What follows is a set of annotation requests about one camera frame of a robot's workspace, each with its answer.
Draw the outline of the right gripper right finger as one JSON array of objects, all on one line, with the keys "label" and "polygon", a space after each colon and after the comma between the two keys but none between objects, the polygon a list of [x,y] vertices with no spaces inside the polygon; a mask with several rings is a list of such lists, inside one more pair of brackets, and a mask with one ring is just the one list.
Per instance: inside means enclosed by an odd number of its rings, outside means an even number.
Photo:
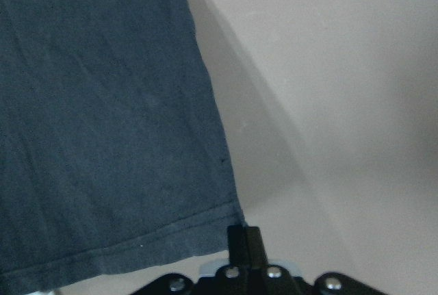
[{"label": "right gripper right finger", "polygon": [[268,257],[260,229],[258,227],[246,227],[245,236],[251,268],[254,270],[265,268],[268,265]]}]

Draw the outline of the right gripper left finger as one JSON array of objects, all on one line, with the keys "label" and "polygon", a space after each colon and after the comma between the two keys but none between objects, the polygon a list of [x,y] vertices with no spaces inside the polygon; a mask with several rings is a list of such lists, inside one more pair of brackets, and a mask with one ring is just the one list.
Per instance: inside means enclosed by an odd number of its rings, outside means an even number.
[{"label": "right gripper left finger", "polygon": [[229,263],[232,266],[248,267],[249,254],[246,241],[246,231],[242,225],[227,227]]}]

